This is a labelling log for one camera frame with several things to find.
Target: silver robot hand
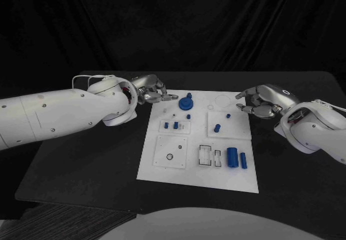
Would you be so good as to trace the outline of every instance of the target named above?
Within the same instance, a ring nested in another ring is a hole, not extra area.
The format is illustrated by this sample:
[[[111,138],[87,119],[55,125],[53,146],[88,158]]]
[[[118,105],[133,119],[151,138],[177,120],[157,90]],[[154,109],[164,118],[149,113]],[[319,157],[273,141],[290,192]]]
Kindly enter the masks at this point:
[[[134,85],[138,103],[146,102],[154,104],[160,101],[170,101],[179,99],[177,95],[167,94],[166,86],[154,74],[143,75],[130,80]]]
[[[284,116],[288,110],[300,103],[298,98],[273,84],[264,84],[247,89],[235,98],[241,99],[247,96],[251,96],[254,106],[245,106],[238,103],[237,107],[241,111],[254,114],[261,119],[273,119],[278,113]]]

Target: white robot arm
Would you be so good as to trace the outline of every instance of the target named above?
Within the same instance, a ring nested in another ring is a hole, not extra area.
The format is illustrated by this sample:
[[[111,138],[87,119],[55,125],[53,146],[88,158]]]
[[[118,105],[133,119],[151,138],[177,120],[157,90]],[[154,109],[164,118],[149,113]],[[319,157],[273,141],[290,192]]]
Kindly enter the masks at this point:
[[[345,112],[346,109],[322,100],[300,102],[287,90],[271,84],[247,89],[235,98],[248,95],[255,107],[238,103],[238,108],[262,119],[281,114],[274,130],[290,144],[306,154],[323,149],[346,164],[346,118],[333,107]]]
[[[131,81],[114,75],[88,77],[102,80],[87,91],[74,88],[72,79],[72,89],[0,99],[0,150],[87,130],[101,120],[117,126],[136,118],[138,100],[143,104],[179,98],[153,74]]]

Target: black table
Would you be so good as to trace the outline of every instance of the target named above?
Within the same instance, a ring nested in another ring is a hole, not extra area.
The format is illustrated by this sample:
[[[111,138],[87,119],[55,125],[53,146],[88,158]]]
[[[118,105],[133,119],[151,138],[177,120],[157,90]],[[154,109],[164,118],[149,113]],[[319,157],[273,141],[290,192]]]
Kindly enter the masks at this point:
[[[241,92],[270,83],[301,101],[346,107],[335,77],[316,72],[117,72],[131,79],[154,73],[169,89]],[[75,87],[87,89],[87,79]],[[151,105],[137,118],[46,140],[16,192],[16,199],[146,214],[177,207],[219,208],[262,216],[307,232],[346,236],[346,166],[320,150],[304,154],[274,132],[277,120],[249,116],[260,194],[137,180]]]

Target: black curtain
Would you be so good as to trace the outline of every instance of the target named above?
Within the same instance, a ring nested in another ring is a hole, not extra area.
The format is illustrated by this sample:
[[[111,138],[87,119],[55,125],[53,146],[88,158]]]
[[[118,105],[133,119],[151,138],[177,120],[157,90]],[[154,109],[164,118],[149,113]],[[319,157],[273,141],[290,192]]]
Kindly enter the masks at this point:
[[[343,85],[345,12],[343,0],[2,1],[0,98],[66,89],[84,70],[329,71]],[[27,207],[39,146],[0,152],[0,218]]]

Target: gray carpet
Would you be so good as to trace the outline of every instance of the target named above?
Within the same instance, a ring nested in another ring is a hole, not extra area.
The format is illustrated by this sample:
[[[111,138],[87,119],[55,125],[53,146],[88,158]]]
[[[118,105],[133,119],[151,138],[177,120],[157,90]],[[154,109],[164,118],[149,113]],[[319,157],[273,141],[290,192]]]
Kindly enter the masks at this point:
[[[26,210],[20,220],[6,220],[0,240],[97,240],[134,213],[55,204]]]

